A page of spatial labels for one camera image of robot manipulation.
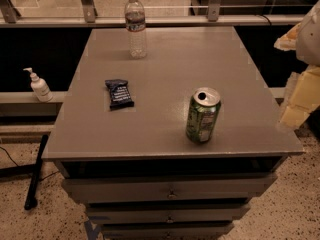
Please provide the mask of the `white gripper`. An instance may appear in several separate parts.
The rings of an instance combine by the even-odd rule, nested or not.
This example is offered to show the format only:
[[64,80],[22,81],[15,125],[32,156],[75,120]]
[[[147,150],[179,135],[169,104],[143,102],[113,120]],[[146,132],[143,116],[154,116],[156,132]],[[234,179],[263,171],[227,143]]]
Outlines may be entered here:
[[280,106],[279,123],[298,129],[320,106],[320,9],[311,9],[301,24],[276,40],[274,47],[296,50],[297,59],[309,64],[301,74],[290,75]]

